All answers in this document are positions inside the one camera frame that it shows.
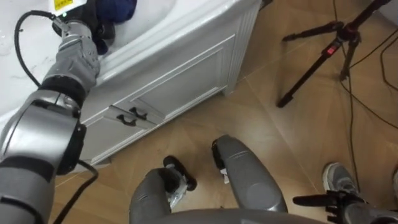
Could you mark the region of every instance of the black cable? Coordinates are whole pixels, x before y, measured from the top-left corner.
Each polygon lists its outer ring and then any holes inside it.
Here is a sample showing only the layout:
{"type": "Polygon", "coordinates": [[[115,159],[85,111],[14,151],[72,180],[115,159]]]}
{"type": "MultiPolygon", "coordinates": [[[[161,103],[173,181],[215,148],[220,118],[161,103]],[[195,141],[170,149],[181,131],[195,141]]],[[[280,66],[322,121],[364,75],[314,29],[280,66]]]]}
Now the black cable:
{"type": "Polygon", "coordinates": [[[383,55],[384,55],[384,52],[385,52],[388,48],[390,48],[395,42],[397,42],[397,40],[398,40],[398,37],[396,37],[396,38],[395,38],[389,45],[387,45],[387,46],[381,51],[381,53],[380,53],[381,75],[382,75],[382,77],[383,77],[383,81],[384,81],[385,84],[387,84],[387,86],[393,88],[393,89],[396,90],[396,91],[398,91],[398,88],[395,87],[393,84],[391,84],[391,83],[387,80],[387,78],[386,78],[386,69],[384,68],[384,59],[383,59],[383,55]]]}
{"type": "Polygon", "coordinates": [[[359,184],[358,177],[358,166],[356,165],[355,154],[354,154],[354,141],[353,141],[353,129],[354,129],[354,99],[353,99],[353,84],[351,81],[351,77],[348,78],[348,93],[349,93],[349,108],[350,108],[350,122],[349,122],[349,146],[351,148],[350,156],[353,160],[353,168],[356,185],[358,187],[358,192],[361,192],[361,186],[359,184]]]}
{"type": "Polygon", "coordinates": [[[21,31],[22,23],[29,16],[42,16],[42,17],[47,17],[51,20],[54,20],[56,18],[56,16],[49,12],[45,12],[45,11],[37,11],[37,10],[29,11],[29,12],[23,14],[21,16],[21,18],[19,18],[19,20],[17,21],[17,25],[15,27],[15,31],[14,31],[14,44],[15,44],[15,51],[17,53],[18,61],[21,64],[21,67],[24,69],[26,75],[39,87],[40,86],[39,81],[37,81],[37,79],[29,71],[29,69],[27,68],[27,66],[24,62],[24,59],[22,58],[21,47],[19,45],[19,32],[21,31]]]}
{"type": "MultiPolygon", "coordinates": [[[[344,86],[344,84],[341,83],[341,85],[343,86],[343,88],[349,93],[349,90],[347,89],[347,87],[344,86]]],[[[359,103],[361,104],[365,109],[367,109],[370,113],[372,113],[375,117],[377,117],[378,119],[380,119],[381,121],[383,121],[384,123],[388,124],[389,126],[398,129],[398,126],[388,122],[387,120],[385,120],[384,118],[382,118],[380,115],[378,115],[376,112],[374,112],[370,107],[366,106],[360,99],[358,99],[354,94],[353,94],[353,98],[359,103]]]]}
{"type": "Polygon", "coordinates": [[[349,68],[353,68],[355,67],[357,64],[363,62],[365,59],[367,59],[370,55],[372,55],[375,51],[377,51],[381,46],[383,46],[383,44],[385,44],[394,34],[396,34],[398,32],[398,29],[396,29],[392,34],[390,34],[390,36],[388,36],[385,40],[383,40],[383,42],[381,42],[376,48],[374,48],[372,51],[370,51],[370,53],[368,53],[365,57],[363,57],[361,60],[355,62],[354,64],[352,64],[352,66],[350,66],[349,68]]]}
{"type": "MultiPolygon", "coordinates": [[[[333,0],[333,8],[335,10],[335,19],[336,21],[338,20],[338,16],[337,16],[337,8],[336,8],[336,0],[333,0]]],[[[344,48],[344,45],[341,46],[342,50],[343,50],[343,54],[344,54],[344,58],[346,58],[347,54],[346,54],[346,50],[344,48]]],[[[358,192],[361,191],[361,185],[359,183],[359,177],[358,177],[358,169],[357,169],[357,165],[356,165],[356,159],[355,159],[355,152],[354,152],[354,140],[353,140],[353,129],[354,129],[354,100],[353,100],[353,86],[352,86],[352,82],[351,82],[351,75],[348,76],[348,83],[349,83],[349,107],[350,107],[350,122],[349,122],[349,155],[351,158],[351,163],[353,165],[353,172],[354,172],[354,178],[355,178],[355,182],[356,182],[356,186],[357,186],[357,190],[358,192]]]]}
{"type": "Polygon", "coordinates": [[[94,181],[96,181],[99,176],[98,171],[94,167],[87,164],[86,162],[79,160],[78,164],[81,165],[82,167],[88,169],[93,174],[93,176],[92,176],[92,178],[88,179],[84,184],[82,184],[79,187],[79,189],[75,192],[75,194],[72,196],[72,198],[69,200],[69,202],[64,206],[64,208],[58,215],[57,219],[55,219],[55,221],[54,221],[55,224],[60,224],[63,222],[63,220],[65,219],[69,210],[79,199],[80,195],[86,190],[86,188],[88,186],[90,186],[94,181]]]}

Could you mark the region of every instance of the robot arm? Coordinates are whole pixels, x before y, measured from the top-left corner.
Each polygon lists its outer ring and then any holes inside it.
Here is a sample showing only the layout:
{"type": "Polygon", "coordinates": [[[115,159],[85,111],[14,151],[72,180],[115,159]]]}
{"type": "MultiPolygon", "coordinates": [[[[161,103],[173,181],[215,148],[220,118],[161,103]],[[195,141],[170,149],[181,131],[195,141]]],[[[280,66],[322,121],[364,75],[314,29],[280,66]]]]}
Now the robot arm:
{"type": "Polygon", "coordinates": [[[55,176],[75,168],[83,147],[80,110],[100,63],[90,28],[76,20],[62,25],[55,64],[0,137],[1,223],[47,223],[55,176]]]}

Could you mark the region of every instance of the gray sneaker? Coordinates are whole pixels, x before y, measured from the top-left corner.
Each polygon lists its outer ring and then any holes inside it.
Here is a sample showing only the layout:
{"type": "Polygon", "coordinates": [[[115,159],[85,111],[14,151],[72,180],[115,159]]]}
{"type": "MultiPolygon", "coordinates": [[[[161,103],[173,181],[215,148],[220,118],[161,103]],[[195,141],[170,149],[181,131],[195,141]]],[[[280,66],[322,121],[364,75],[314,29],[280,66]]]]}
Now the gray sneaker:
{"type": "Polygon", "coordinates": [[[394,172],[394,176],[392,177],[392,187],[394,188],[396,202],[398,202],[398,169],[394,172]]]}
{"type": "Polygon", "coordinates": [[[328,164],[323,170],[323,187],[325,190],[340,191],[359,195],[354,179],[348,170],[339,162],[328,164]]]}

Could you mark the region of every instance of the black tripod leg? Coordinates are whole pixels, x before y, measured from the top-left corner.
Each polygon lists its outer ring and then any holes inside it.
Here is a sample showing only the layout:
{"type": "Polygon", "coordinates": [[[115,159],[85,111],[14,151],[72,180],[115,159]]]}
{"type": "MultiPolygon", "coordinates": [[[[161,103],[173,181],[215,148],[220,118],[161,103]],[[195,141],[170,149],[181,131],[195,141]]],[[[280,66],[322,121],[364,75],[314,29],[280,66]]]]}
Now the black tripod leg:
{"type": "Polygon", "coordinates": [[[299,88],[318,70],[323,63],[328,60],[342,45],[339,39],[335,39],[329,46],[327,46],[323,51],[321,57],[308,69],[308,71],[301,77],[301,79],[292,87],[289,92],[287,92],[284,97],[278,102],[277,107],[283,108],[291,100],[293,100],[293,94],[299,90],[299,88]]]}
{"type": "Polygon", "coordinates": [[[343,22],[333,21],[333,22],[329,22],[328,24],[326,24],[324,26],[309,29],[309,30],[303,31],[299,34],[287,35],[286,37],[284,37],[282,39],[282,41],[286,42],[286,41],[291,41],[291,40],[295,40],[298,38],[306,38],[306,37],[312,37],[314,35],[327,34],[327,33],[342,29],[343,27],[344,27],[343,22]]]}
{"type": "Polygon", "coordinates": [[[351,62],[353,60],[355,50],[357,46],[359,45],[361,41],[361,36],[359,33],[356,34],[356,37],[349,42],[349,48],[347,52],[347,56],[344,61],[343,69],[341,70],[340,73],[340,80],[346,80],[347,77],[349,77],[349,68],[351,66],[351,62]]]}

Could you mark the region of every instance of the cabinet door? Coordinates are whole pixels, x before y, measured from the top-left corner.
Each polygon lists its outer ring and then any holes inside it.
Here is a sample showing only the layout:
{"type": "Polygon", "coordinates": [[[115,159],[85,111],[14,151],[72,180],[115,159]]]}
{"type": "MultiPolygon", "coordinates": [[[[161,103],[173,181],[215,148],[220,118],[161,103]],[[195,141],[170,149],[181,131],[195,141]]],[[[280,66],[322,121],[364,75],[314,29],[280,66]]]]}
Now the cabinet door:
{"type": "Polygon", "coordinates": [[[228,84],[233,40],[231,37],[189,60],[165,75],[154,88],[118,106],[125,110],[136,106],[151,114],[149,120],[155,123],[192,107],[228,84]]]}
{"type": "Polygon", "coordinates": [[[156,126],[115,106],[110,106],[96,121],[86,125],[85,145],[80,156],[80,159],[86,160],[94,159],[106,151],[111,152],[124,141],[156,126]]]}

